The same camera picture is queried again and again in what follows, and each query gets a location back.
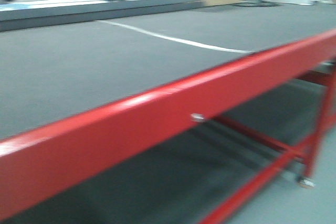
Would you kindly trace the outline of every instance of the red metal frame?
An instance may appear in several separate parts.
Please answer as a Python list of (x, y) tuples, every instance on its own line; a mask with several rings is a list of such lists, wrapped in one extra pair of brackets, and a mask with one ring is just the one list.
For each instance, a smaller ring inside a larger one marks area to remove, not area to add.
[(309, 71), (299, 79), (317, 84), (325, 84), (326, 91), (321, 102), (321, 109), (316, 122), (316, 128), (312, 133), (303, 138), (295, 146), (289, 146), (272, 137), (250, 129), (230, 118), (217, 116), (215, 121), (234, 129), (235, 131), (251, 137), (253, 140), (264, 144), (272, 149), (282, 152), (282, 154), (269, 166), (260, 171), (251, 181), (246, 183), (241, 189), (235, 192), (224, 203), (209, 214), (200, 224), (217, 224), (228, 218), (233, 212), (253, 196), (264, 184), (269, 182), (275, 175), (285, 168), (296, 158), (302, 159), (305, 164), (303, 176), (311, 177), (316, 156), (322, 142), (324, 133), (335, 123), (335, 114), (330, 114), (336, 87), (336, 65), (333, 66), (330, 74), (319, 74)]
[[(193, 113), (211, 119), (334, 58), (335, 45), (336, 30), (328, 31), (3, 140), (0, 220), (195, 126)], [(226, 214), (219, 213), (221, 206), (214, 214), (220, 218), (210, 215), (213, 220), (203, 223), (217, 223), (231, 214), (307, 142), (316, 147), (321, 133), (294, 147), (263, 139), (284, 154), (229, 199)]]

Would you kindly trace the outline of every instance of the gray floor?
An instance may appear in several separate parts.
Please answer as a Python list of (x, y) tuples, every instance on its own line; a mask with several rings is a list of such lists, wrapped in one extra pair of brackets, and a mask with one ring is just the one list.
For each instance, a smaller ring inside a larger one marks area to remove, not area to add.
[(242, 208), (228, 224), (335, 224), (336, 129), (325, 137), (314, 181), (316, 187), (298, 187), (295, 175), (285, 173)]
[[(226, 114), (294, 143), (311, 128), (321, 91), (317, 85), (292, 81)], [(324, 142), (314, 190), (296, 185), (301, 166), (292, 164), (226, 223), (334, 224), (335, 136), (333, 130)], [(3, 224), (197, 223), (276, 156), (207, 122)]]

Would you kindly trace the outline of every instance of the white cable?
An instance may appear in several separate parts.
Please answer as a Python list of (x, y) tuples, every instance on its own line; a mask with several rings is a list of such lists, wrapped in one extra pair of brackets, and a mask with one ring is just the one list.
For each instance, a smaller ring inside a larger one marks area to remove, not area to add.
[(194, 42), (194, 41), (191, 41), (191, 40), (173, 38), (173, 37), (169, 37), (169, 36), (166, 36), (166, 35), (153, 33), (151, 31), (147, 31), (147, 30), (144, 30), (142, 28), (137, 28), (137, 27), (134, 27), (134, 26), (124, 25), (124, 24), (117, 23), (117, 22), (111, 22), (111, 21), (106, 21), (106, 20), (96, 20), (96, 21), (101, 22), (101, 23), (106, 23), (106, 24), (109, 24), (109, 25), (113, 25), (113, 26), (120, 26), (120, 27), (123, 27), (123, 28), (126, 28), (126, 29), (137, 31), (137, 32), (142, 33), (142, 34), (147, 34), (147, 35), (150, 35), (150, 36), (153, 36), (153, 37), (157, 37), (157, 38), (161, 38), (161, 39), (167, 39), (167, 40), (187, 44), (187, 45), (194, 46), (194, 47), (201, 47), (201, 48), (216, 50), (216, 51), (237, 52), (239, 54), (250, 54), (250, 53), (252, 53), (252, 51), (217, 47), (217, 46), (211, 46), (211, 45), (207, 45), (207, 44), (203, 44), (203, 43)]

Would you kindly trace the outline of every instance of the gray table surface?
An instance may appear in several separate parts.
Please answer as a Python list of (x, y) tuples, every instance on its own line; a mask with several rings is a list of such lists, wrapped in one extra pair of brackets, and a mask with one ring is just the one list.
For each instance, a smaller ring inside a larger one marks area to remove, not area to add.
[[(335, 5), (217, 6), (112, 21), (213, 46), (261, 51), (335, 28), (335, 11)], [(2, 32), (0, 138), (245, 55), (100, 22)]]

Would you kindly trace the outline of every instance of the black cable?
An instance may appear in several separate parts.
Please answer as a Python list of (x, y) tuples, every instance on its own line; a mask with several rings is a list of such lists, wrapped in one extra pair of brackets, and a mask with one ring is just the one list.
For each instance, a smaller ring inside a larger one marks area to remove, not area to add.
[(257, 1), (257, 2), (240, 2), (237, 4), (232, 4), (234, 6), (240, 6), (240, 7), (274, 7), (274, 6), (280, 6), (278, 3), (274, 2), (268, 2), (268, 1)]

